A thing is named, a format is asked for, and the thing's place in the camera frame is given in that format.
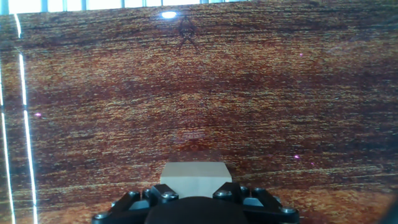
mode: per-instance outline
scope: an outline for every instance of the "wood grain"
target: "wood grain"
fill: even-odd
[[[167,161],[225,162],[303,222],[374,222],[398,188],[396,14],[394,1],[296,0],[21,14],[22,39],[0,17],[18,220],[32,218],[22,54],[41,223],[88,222]]]

